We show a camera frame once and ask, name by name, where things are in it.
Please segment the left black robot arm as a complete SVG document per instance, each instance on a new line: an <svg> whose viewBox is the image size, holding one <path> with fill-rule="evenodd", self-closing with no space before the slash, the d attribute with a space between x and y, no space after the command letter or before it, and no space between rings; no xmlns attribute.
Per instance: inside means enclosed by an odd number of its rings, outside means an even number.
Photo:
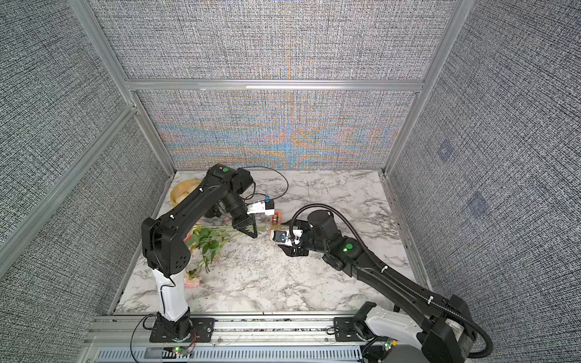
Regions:
<svg viewBox="0 0 581 363"><path fill-rule="evenodd" d="M191 312L184 283L192 257L185 243L188 233L202 217L219 216L219 208L223 207L231 216L234 230L256 238L256 218L248 213L241 197L253 183L248 170L216 164L183 202L158 219L142 222L142 254L154 274L160 298L154 326L166 338L180 342L191 336Z"/></svg>

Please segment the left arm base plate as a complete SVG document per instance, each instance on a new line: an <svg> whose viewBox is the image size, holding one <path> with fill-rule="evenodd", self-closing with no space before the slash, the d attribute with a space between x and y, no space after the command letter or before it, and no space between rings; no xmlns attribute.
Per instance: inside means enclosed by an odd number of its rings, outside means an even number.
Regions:
<svg viewBox="0 0 581 363"><path fill-rule="evenodd" d="M181 319L179 322L170 322L164 317L158 317L149 337L150 343L210 343L215 319L196 318Z"/></svg>

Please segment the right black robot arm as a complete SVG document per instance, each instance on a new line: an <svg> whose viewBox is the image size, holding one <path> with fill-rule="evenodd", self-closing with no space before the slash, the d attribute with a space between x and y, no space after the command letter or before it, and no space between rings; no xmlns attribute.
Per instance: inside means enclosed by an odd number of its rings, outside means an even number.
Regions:
<svg viewBox="0 0 581 363"><path fill-rule="evenodd" d="M392 269L335 208L310 204L308 209L307 220L294 215L282 230L271 232L271 239L289 257L306 257L311 251L322 254L333 269L374 288L411 320L398 322L393 312L366 303L353 322L361 338L369 343L381 337L407 343L429 362L464 362L492 354L490 335L472 320L463 299L441 296Z"/></svg>

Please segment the orange tape dispenser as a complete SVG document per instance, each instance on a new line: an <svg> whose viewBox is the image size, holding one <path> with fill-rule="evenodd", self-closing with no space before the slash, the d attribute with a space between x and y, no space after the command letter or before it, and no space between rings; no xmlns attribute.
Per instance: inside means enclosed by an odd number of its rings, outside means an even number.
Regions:
<svg viewBox="0 0 581 363"><path fill-rule="evenodd" d="M275 210L274 214L271 216L271 226L280 226L282 223L282 214L280 210Z"/></svg>

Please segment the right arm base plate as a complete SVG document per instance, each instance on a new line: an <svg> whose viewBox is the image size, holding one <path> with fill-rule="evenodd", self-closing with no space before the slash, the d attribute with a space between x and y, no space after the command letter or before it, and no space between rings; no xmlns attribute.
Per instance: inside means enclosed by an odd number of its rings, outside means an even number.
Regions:
<svg viewBox="0 0 581 363"><path fill-rule="evenodd" d="M333 325L326 329L328 335L334 336L337 342L370 342L375 337L378 341L391 341L392 338L387 336L378 336L373 333L371 328L363 319L356 319L354 317L335 317Z"/></svg>

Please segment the pink flower bouquet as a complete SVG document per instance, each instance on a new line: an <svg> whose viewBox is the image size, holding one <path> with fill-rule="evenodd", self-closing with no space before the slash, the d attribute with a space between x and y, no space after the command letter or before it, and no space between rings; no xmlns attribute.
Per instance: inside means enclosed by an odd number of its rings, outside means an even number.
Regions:
<svg viewBox="0 0 581 363"><path fill-rule="evenodd" d="M258 238L252 239L240 231L227 226L202 225L197 223L187 234L184 242L191 255L185 268L184 283L187 290L201 287L204 278L233 251L240 249L243 253L255 252L258 257L266 257L267 252L280 252L278 246L268 240L272 229L269 225L259 225Z"/></svg>

